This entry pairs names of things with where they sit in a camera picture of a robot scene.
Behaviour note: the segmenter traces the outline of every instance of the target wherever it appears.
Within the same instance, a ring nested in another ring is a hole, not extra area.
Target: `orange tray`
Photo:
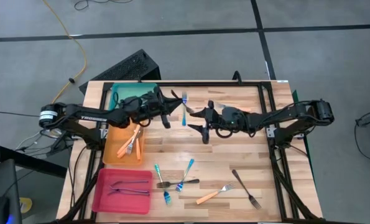
[[[109,126],[108,137],[104,147],[103,163],[107,165],[139,165],[142,164],[144,151],[144,132],[145,128],[141,128],[139,135],[139,144],[141,145],[141,159],[136,157],[136,141],[134,141],[132,152],[130,155],[125,154],[122,158],[117,157],[117,151],[125,144],[134,134],[137,124],[131,123],[127,128],[115,128]]]

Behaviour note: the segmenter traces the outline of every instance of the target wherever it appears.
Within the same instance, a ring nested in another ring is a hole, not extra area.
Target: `wooden table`
[[[83,106],[99,108],[102,87],[103,81],[89,82]],[[195,111],[207,106],[208,100],[213,100],[245,111],[251,110],[261,113],[259,94],[257,88],[252,86],[162,87],[161,89],[167,97],[172,97],[171,90],[174,90],[178,96],[182,94],[182,90],[185,90],[188,94],[188,106],[195,109]],[[277,109],[293,102],[288,82],[272,81],[272,89]],[[267,94],[265,94],[265,98],[266,105],[269,105]],[[137,167],[106,166],[106,168],[110,169],[135,169],[153,172],[154,189],[152,191],[149,214],[98,213],[97,222],[280,221],[279,206],[273,181],[274,176],[264,131],[257,132],[252,139],[245,133],[237,133],[228,139],[221,139],[216,136],[215,132],[211,131],[210,143],[205,145],[202,143],[201,135],[198,132],[182,126],[181,107],[172,113],[169,121],[171,129],[164,129],[160,119],[153,120],[151,125],[145,128],[146,144],[142,165]],[[190,116],[187,116],[187,122],[191,124],[205,123],[203,119]],[[80,123],[89,128],[95,126],[95,123],[91,121],[80,121]],[[305,150],[301,140],[294,139],[292,144]],[[73,147],[70,158],[70,168],[72,170],[84,145],[83,141],[77,141]],[[294,190],[312,213],[321,217],[321,208],[308,159],[291,148],[287,149],[286,153]],[[76,198],[83,191],[89,157],[90,151],[86,150],[78,162],[75,179]],[[99,162],[99,157],[96,156],[96,164]],[[176,181],[182,178],[183,172],[191,158],[195,160],[195,163],[190,169],[187,179],[198,178],[200,183],[185,185],[183,192],[180,194],[175,192],[175,187],[171,187],[169,192],[172,197],[172,206],[165,206],[163,193],[155,186],[159,180],[154,170],[154,164],[159,164],[163,179]],[[247,194],[231,173],[232,169],[238,171],[250,193],[261,204],[261,210],[256,210],[250,204]],[[231,181],[235,181],[235,189],[223,192],[201,205],[196,205],[196,199],[214,192]],[[70,178],[67,174],[57,218],[64,216],[68,212],[71,191]],[[85,218],[90,217],[93,192],[94,190],[88,197]],[[289,198],[284,189],[283,195],[287,216],[291,217]]]

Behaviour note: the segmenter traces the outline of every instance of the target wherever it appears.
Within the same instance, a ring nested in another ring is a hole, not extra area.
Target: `concrete floor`
[[[91,2],[81,12],[73,8],[76,1],[49,3],[71,34],[256,27],[248,0]],[[370,0],[257,3],[264,27],[370,24]],[[42,1],[0,0],[0,37],[63,34]],[[370,161],[357,151],[353,138],[354,120],[370,111],[370,29],[273,32],[266,33],[266,39],[277,79],[289,80],[301,100],[323,98],[333,107],[336,121],[308,137],[324,217],[370,223]],[[88,56],[80,84],[139,49],[159,64],[164,80],[229,79],[235,70],[243,79],[268,79],[257,33],[84,39],[80,43]],[[69,40],[0,42],[0,111],[38,114],[82,65],[81,52]],[[66,103],[82,100],[77,88],[70,88],[60,99]],[[5,147],[16,147],[38,129],[37,118],[0,114],[0,142]],[[370,127],[359,133],[360,145],[370,155]],[[68,152],[48,160],[66,165]],[[42,174],[24,180],[19,182],[21,195],[35,201],[26,223],[52,220],[63,181]]]

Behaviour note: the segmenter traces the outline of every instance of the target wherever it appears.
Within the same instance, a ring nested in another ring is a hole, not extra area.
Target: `black handle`
[[[188,181],[183,181],[183,183],[186,183],[186,184],[198,184],[198,183],[200,183],[200,180],[199,179],[188,180]]]
[[[249,194],[249,193],[248,193],[248,190],[247,190],[247,188],[246,188],[246,186],[244,186],[243,182],[241,181],[240,176],[239,176],[239,174],[237,173],[237,171],[236,171],[236,170],[232,170],[232,174],[233,174],[233,175],[235,176],[235,178],[240,182],[240,184],[242,185],[242,187],[246,190],[247,194]]]

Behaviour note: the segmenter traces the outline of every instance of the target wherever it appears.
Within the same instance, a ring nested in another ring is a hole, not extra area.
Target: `green tray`
[[[118,94],[118,100],[123,100],[130,96],[142,96],[148,91],[153,91],[156,86],[155,83],[115,83],[111,88],[109,110],[114,109],[114,92]]]

